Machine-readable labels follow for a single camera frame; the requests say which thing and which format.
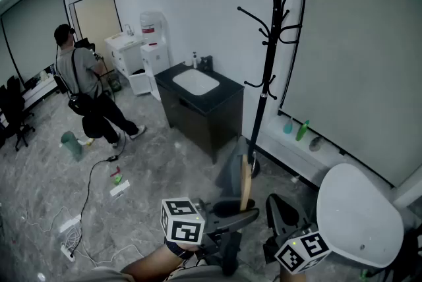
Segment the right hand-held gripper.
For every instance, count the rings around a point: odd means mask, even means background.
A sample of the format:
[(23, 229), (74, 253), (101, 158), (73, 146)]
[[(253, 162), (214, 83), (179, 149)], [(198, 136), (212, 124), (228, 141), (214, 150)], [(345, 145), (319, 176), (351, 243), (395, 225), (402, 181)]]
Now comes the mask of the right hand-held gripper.
[(325, 259), (332, 250), (301, 205), (279, 194), (266, 200), (268, 228), (273, 236), (264, 244), (267, 264), (278, 262), (290, 274), (303, 273)]

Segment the white sink cabinet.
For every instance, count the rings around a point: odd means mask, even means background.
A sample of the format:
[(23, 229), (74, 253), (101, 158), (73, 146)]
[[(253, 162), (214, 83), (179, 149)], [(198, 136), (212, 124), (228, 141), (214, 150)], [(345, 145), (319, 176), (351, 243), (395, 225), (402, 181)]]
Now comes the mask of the white sink cabinet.
[(128, 36), (121, 32), (105, 39), (111, 53), (113, 66), (126, 78), (136, 71), (144, 69), (140, 47), (143, 45), (141, 36)]

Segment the white sink basin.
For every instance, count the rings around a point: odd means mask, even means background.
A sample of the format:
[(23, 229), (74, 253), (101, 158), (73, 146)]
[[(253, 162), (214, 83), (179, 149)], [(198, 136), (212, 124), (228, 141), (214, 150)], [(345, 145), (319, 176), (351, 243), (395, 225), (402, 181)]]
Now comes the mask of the white sink basin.
[(220, 85), (219, 81), (196, 69), (189, 69), (174, 76), (173, 82), (195, 96), (207, 94)]

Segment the black vanity cabinet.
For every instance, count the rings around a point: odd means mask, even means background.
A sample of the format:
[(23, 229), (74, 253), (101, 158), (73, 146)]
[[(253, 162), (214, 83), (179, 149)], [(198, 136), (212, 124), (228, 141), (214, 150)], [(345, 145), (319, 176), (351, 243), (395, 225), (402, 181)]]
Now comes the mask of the black vanity cabinet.
[(242, 134), (244, 86), (215, 71), (203, 72), (220, 85), (195, 96), (173, 82), (174, 76), (189, 69), (194, 68), (179, 63), (155, 76), (161, 103), (169, 126), (194, 142), (215, 164), (218, 151)]

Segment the person's left forearm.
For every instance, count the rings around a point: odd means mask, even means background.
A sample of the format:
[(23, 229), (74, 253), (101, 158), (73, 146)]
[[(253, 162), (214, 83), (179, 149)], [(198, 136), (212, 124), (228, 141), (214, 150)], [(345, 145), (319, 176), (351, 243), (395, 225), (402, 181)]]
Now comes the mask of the person's left forearm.
[(121, 270), (135, 282), (162, 282), (175, 270), (183, 259), (175, 255), (166, 244)]

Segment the low white cabinet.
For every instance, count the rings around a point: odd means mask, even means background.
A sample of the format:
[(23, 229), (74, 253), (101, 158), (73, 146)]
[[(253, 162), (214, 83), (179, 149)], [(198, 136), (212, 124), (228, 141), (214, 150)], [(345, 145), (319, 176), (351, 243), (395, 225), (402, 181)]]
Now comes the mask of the low white cabinet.
[(28, 81), (28, 89), (22, 94), (25, 109), (29, 109), (50, 92), (58, 89), (58, 85), (54, 79), (55, 75), (55, 67), (52, 64)]

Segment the person's grey shirt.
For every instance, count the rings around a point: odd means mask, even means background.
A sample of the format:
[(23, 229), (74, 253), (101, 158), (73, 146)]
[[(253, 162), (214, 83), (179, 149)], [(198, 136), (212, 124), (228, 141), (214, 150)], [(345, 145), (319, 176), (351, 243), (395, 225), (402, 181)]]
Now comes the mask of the person's grey shirt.
[[(111, 268), (94, 268), (69, 282), (135, 282), (133, 276)], [(263, 279), (250, 278), (245, 274), (223, 274), (218, 266), (198, 266), (182, 269), (173, 273), (163, 282), (270, 282)]]

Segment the green plastic bin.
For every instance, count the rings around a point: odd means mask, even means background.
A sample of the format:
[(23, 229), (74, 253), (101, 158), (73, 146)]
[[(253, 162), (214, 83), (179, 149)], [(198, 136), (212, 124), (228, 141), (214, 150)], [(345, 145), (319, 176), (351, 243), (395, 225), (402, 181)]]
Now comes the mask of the green plastic bin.
[(61, 145), (70, 151), (71, 155), (76, 161), (82, 159), (82, 146), (79, 144), (78, 139), (71, 131), (65, 132), (60, 141)]

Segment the dark roller blind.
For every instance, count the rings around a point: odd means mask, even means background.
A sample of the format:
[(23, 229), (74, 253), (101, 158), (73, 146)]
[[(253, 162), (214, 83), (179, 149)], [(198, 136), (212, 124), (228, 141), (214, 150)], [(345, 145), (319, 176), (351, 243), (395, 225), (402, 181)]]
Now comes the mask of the dark roller blind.
[(20, 0), (1, 15), (5, 41), (18, 77), (25, 83), (54, 64), (53, 33), (68, 24), (65, 0)]

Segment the black wristband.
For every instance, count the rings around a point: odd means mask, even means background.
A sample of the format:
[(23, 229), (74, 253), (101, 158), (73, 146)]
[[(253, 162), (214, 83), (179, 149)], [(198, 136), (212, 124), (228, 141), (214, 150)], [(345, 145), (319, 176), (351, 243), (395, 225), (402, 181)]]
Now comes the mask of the black wristband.
[(169, 241), (166, 238), (164, 240), (165, 240), (164, 243), (167, 246), (167, 248), (174, 255), (176, 255), (178, 258), (180, 258), (182, 260), (189, 260), (195, 253), (192, 250), (181, 248), (176, 242)]

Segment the beige door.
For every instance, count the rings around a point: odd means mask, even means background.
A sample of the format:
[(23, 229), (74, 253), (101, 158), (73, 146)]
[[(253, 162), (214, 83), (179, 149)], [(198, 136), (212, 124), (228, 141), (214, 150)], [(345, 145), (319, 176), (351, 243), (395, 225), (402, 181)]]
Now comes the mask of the beige door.
[(87, 38), (95, 52), (104, 58), (105, 71), (114, 69), (113, 57), (105, 39), (122, 32), (115, 0), (79, 0), (69, 4), (76, 40)]

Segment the black coat rack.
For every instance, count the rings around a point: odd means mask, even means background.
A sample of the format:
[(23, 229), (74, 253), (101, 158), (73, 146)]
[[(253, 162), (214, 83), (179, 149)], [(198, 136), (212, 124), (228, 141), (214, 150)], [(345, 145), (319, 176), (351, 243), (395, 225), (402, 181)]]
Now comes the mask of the black coat rack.
[(272, 21), (270, 26), (267, 26), (261, 19), (246, 11), (242, 7), (237, 8), (238, 11), (241, 11), (242, 13), (246, 14), (250, 18), (260, 23), (261, 27), (258, 29), (258, 31), (266, 38), (266, 40), (262, 42), (262, 45), (265, 45), (267, 47), (261, 83), (256, 85), (251, 84), (247, 81), (244, 82), (245, 85), (261, 89), (260, 99), (258, 101), (258, 108), (256, 111), (255, 123), (253, 125), (253, 132), (251, 135), (247, 153), (247, 161), (248, 164), (251, 166), (252, 178), (255, 178), (260, 173), (260, 164), (256, 160), (254, 152), (261, 122), (264, 117), (266, 101), (268, 98), (272, 98), (274, 100), (277, 99), (277, 97), (271, 94), (270, 92), (270, 85), (276, 77), (276, 75), (272, 73), (272, 69), (274, 66), (277, 44), (281, 42), (286, 45), (298, 45), (300, 31), (303, 27), (303, 15), (306, 0), (302, 0), (299, 23), (294, 25), (283, 24), (284, 20), (289, 14), (289, 10), (286, 9), (286, 3), (287, 0), (272, 0)]

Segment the white storage box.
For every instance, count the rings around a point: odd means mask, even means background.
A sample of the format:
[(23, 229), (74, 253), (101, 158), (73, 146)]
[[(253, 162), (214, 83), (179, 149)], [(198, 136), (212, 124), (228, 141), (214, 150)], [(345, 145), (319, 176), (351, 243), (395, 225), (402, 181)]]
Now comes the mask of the white storage box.
[(130, 75), (129, 83), (133, 94), (136, 96), (147, 94), (152, 91), (150, 77), (146, 74), (144, 69), (139, 69)]

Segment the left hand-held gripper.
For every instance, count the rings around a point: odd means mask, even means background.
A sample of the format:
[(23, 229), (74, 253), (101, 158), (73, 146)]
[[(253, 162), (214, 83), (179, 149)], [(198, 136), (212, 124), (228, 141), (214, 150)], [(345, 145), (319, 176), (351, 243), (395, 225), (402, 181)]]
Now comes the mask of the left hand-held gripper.
[(162, 200), (160, 223), (167, 240), (200, 245), (212, 237), (238, 231), (258, 218), (259, 209), (249, 200), (240, 210), (239, 198), (219, 198), (215, 202), (188, 197)]

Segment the grey garment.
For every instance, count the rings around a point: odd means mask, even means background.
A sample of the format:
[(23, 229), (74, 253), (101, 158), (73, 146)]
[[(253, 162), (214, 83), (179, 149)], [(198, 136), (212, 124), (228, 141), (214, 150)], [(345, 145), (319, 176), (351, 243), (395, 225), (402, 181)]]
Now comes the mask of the grey garment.
[[(219, 198), (241, 199), (242, 157), (247, 152), (247, 141), (241, 137), (216, 179), (216, 186), (222, 190)], [(240, 250), (242, 229), (212, 237), (205, 236), (197, 258), (205, 260), (211, 266), (219, 266), (226, 276), (233, 275), (238, 268), (237, 254)]]

